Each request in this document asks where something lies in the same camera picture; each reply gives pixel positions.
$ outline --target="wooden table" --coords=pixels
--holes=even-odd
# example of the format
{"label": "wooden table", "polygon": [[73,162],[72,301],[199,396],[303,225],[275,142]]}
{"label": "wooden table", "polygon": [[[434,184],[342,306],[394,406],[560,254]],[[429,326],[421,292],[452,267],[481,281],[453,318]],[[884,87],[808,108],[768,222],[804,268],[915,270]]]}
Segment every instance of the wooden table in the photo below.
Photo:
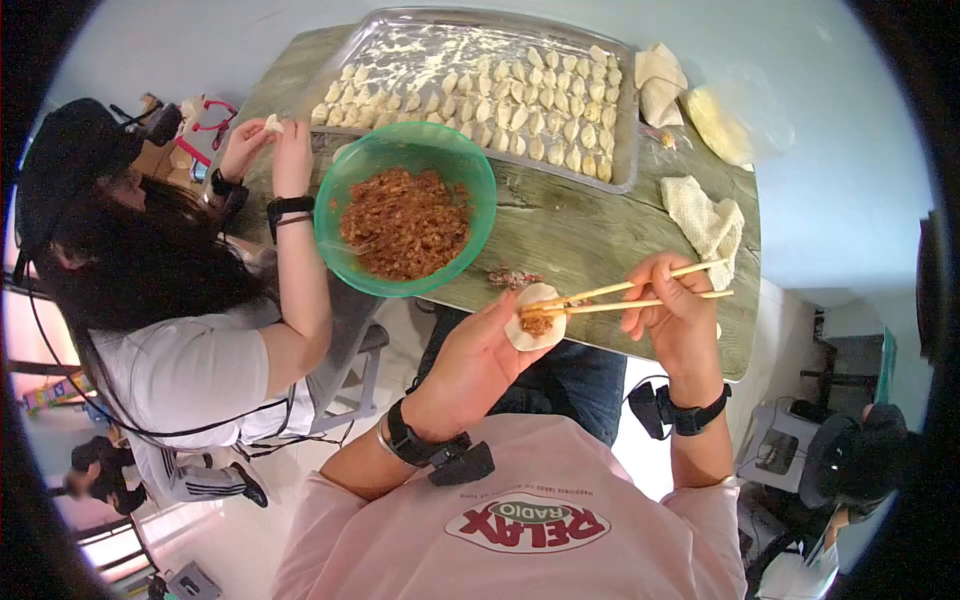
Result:
{"label": "wooden table", "polygon": [[[354,27],[340,25],[296,36],[253,87],[237,122],[272,112],[281,117],[291,115],[314,74]],[[669,129],[678,138],[680,149],[665,149],[658,140],[642,135],[637,183],[622,196],[491,160],[497,183],[497,214],[490,239],[462,274],[423,297],[475,311],[496,297],[488,270],[500,264],[543,274],[546,282],[563,295],[616,283],[651,252],[670,250],[697,259],[680,228],[667,216],[659,186],[660,178],[692,175],[713,200],[735,200],[746,220],[736,256],[736,278],[731,285],[736,295],[717,302],[718,321],[723,327],[720,366],[729,380],[741,379],[754,345],[760,285],[756,178],[720,160],[692,127]],[[333,152],[353,139],[352,135],[337,133],[314,134],[317,160],[311,194],[316,194]],[[267,248],[273,245],[264,216],[265,205],[272,199],[272,159],[271,151],[264,152],[247,174],[245,184],[251,190],[251,199],[228,231]],[[566,337],[656,360],[649,339],[635,343],[620,332],[619,316],[619,312],[578,316],[567,326]]]}

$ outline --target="white t-shirt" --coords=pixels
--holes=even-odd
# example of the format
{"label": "white t-shirt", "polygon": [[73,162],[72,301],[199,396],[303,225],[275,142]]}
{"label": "white t-shirt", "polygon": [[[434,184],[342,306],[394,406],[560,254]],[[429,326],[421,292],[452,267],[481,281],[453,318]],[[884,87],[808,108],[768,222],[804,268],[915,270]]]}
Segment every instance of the white t-shirt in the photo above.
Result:
{"label": "white t-shirt", "polygon": [[[283,404],[234,420],[275,401],[265,401],[270,363],[257,329],[279,320],[276,305],[260,299],[225,313],[162,321],[123,337],[100,331],[91,331],[90,336],[107,366],[117,401],[130,413],[118,415],[120,420],[158,432],[232,420],[192,435],[157,438],[172,447],[203,448],[269,437],[282,425]],[[284,433],[304,435],[313,420],[313,405],[303,380],[294,405]]]}

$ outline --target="baking tray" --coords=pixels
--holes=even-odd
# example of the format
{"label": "baking tray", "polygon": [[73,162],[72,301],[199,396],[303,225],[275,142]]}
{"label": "baking tray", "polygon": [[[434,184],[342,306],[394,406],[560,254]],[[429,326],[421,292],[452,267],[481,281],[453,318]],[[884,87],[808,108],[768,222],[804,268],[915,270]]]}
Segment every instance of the baking tray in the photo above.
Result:
{"label": "baking tray", "polygon": [[[616,56],[617,66],[623,73],[613,128],[610,183],[574,173],[563,166],[554,166],[545,160],[533,160],[528,156],[515,156],[490,148],[482,150],[490,158],[576,180],[614,194],[623,194],[633,189],[636,183],[639,106],[634,88],[634,51],[615,39],[563,23],[511,12],[474,9],[411,7],[371,12],[314,76],[302,97],[297,115],[308,119],[310,111],[324,100],[330,84],[340,79],[344,66],[350,63],[375,67],[368,79],[372,92],[386,86],[397,91],[405,102],[406,87],[411,85],[419,89],[422,101],[426,104],[432,91],[437,91],[443,99],[441,81],[449,70],[456,70],[460,75],[470,70],[475,75],[472,64],[482,55],[491,56],[492,75],[501,59],[520,60],[529,70],[526,51],[530,46],[536,47],[541,56],[554,50],[561,57],[573,55],[589,58],[588,48],[591,45],[597,45]],[[495,98],[489,98],[495,108]],[[586,122],[580,117],[581,128]],[[369,130],[314,126],[312,131],[363,135]],[[526,132],[523,136],[529,150],[528,126],[524,125],[520,132]],[[549,149],[551,141],[562,138],[563,133],[551,134],[544,129],[541,136],[545,138]],[[576,143],[583,151],[579,138]]]}

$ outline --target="wooden chopsticks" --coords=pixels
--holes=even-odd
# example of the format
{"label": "wooden chopsticks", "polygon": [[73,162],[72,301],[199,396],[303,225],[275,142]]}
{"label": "wooden chopsticks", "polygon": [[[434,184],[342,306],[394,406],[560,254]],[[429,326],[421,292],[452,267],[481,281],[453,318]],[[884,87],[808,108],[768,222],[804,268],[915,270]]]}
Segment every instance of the wooden chopsticks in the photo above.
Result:
{"label": "wooden chopsticks", "polygon": [[[726,258],[721,258],[720,260],[711,260],[710,262],[701,262],[695,265],[690,265],[689,267],[682,267],[681,269],[676,269],[670,272],[671,277],[684,276],[688,273],[693,273],[695,271],[703,271],[709,269],[710,267],[715,267],[717,265],[722,265],[727,262]],[[531,317],[556,317],[558,315],[573,315],[577,313],[592,313],[592,312],[601,312],[605,310],[623,310],[625,308],[642,308],[645,306],[658,306],[663,304],[661,300],[635,300],[632,302],[615,302],[612,304],[594,304],[591,306],[567,306],[571,302],[578,300],[585,300],[587,298],[593,298],[594,296],[602,296],[604,294],[612,294],[613,292],[619,292],[621,290],[628,290],[632,287],[636,287],[631,281],[623,281],[621,283],[615,283],[614,285],[608,285],[606,287],[597,288],[595,290],[590,290],[588,292],[581,292],[579,294],[574,294],[573,296],[562,296],[559,298],[554,298],[552,300],[542,300],[539,302],[533,302],[531,304],[526,304],[520,306],[519,312],[520,317],[523,319],[528,319]],[[723,298],[725,296],[732,296],[733,290],[723,290],[720,292],[704,292],[703,294],[698,294],[701,298]]]}

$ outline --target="hand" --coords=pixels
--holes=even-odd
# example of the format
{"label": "hand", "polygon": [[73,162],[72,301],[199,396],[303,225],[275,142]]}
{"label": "hand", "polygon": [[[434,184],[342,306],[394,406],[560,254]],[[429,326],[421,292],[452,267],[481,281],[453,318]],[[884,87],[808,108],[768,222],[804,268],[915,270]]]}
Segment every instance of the hand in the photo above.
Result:
{"label": "hand", "polygon": [[250,170],[257,153],[273,142],[277,135],[263,129],[267,119],[251,119],[230,134],[224,158],[220,161],[220,175],[225,181],[239,183]]}
{"label": "hand", "polygon": [[274,196],[299,198],[310,187],[313,149],[310,126],[304,121],[280,121],[283,134],[274,149]]}
{"label": "hand", "polygon": [[663,305],[628,309],[620,322],[635,341],[644,329],[650,332],[657,359],[670,376],[670,399],[681,407],[709,406],[723,392],[716,300],[696,296],[713,289],[709,277],[703,271],[670,277],[670,271],[691,264],[689,258],[672,252],[644,258],[627,275],[637,287],[628,290],[624,300],[656,298]]}
{"label": "hand", "polygon": [[524,369],[550,348],[521,352],[503,326],[516,293],[470,315],[444,340],[419,388],[403,400],[403,420],[428,442],[443,442],[479,422]]}

